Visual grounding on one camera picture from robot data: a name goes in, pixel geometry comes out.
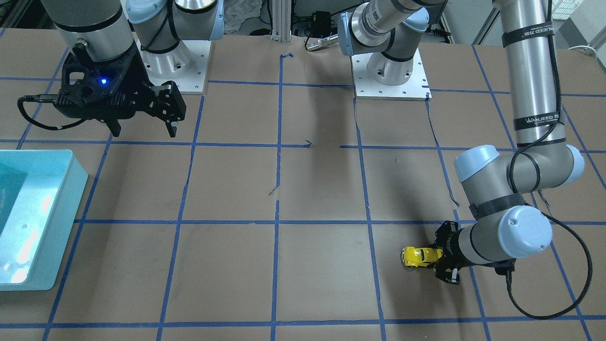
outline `white cable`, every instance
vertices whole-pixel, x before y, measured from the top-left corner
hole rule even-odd
[[[569,50],[575,50],[575,49],[582,49],[583,53],[586,54],[586,55],[588,55],[588,56],[591,56],[592,55],[591,52],[593,52],[593,56],[595,56],[596,58],[598,57],[598,51],[596,51],[596,49],[594,49],[591,46],[579,45],[579,46],[573,46],[573,47],[569,48]]]

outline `light blue joint cap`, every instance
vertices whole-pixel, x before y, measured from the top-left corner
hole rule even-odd
[[[538,209],[515,206],[501,218],[498,236],[506,254],[513,258],[524,258],[547,249],[553,231],[549,220]]]
[[[339,29],[339,47],[341,48],[341,53],[345,56],[353,56],[351,33],[349,32],[349,13],[341,13],[337,26]]]
[[[423,33],[427,30],[429,24],[429,12],[423,7],[407,17],[403,23],[411,30]]]
[[[166,6],[166,0],[128,0],[126,13],[128,13],[128,20],[136,25],[152,19],[160,13],[164,6]]]
[[[489,163],[499,157],[499,152],[494,146],[485,144],[466,150],[454,159],[454,168],[459,182],[469,179],[472,175],[488,166]]]
[[[223,32],[225,31],[225,20],[223,0],[217,0],[217,17],[215,18],[215,24],[213,25],[213,31],[210,33],[209,40],[219,40],[223,38]]]
[[[566,179],[566,181],[563,182],[560,186],[577,180],[581,177],[583,171],[585,170],[585,159],[583,158],[583,155],[581,155],[581,152],[574,146],[571,146],[569,144],[567,144],[566,146],[568,147],[568,149],[570,149],[570,152],[572,153],[572,157],[574,159],[574,166],[572,166],[572,172],[568,176],[568,179]]]

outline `round blue cap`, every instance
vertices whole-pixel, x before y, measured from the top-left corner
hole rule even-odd
[[[126,2],[128,20],[135,25],[146,22],[160,13],[165,5],[166,0],[128,0]]]
[[[499,152],[489,144],[466,150],[454,159],[454,168],[459,182],[469,179],[497,157],[499,157]]]
[[[569,144],[567,144],[566,146],[572,153],[572,157],[574,159],[574,165],[572,166],[572,172],[570,172],[568,179],[566,179],[566,181],[563,182],[562,184],[571,183],[571,182],[577,180],[578,178],[581,177],[581,175],[583,174],[583,171],[585,170],[585,159],[583,158],[583,155],[581,155],[581,152],[574,146],[571,146]]]
[[[423,33],[427,30],[429,24],[429,12],[423,7],[407,17],[403,24],[411,30]]]
[[[524,258],[547,249],[553,231],[549,220],[538,209],[515,206],[501,218],[498,236],[506,254]]]

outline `light blue container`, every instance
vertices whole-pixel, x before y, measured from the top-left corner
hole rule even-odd
[[[0,150],[0,291],[53,287],[87,178],[71,150]]]

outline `toy car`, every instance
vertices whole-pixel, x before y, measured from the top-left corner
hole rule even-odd
[[[442,258],[441,249],[409,246],[402,250],[402,265],[409,268],[433,268],[440,258]]]

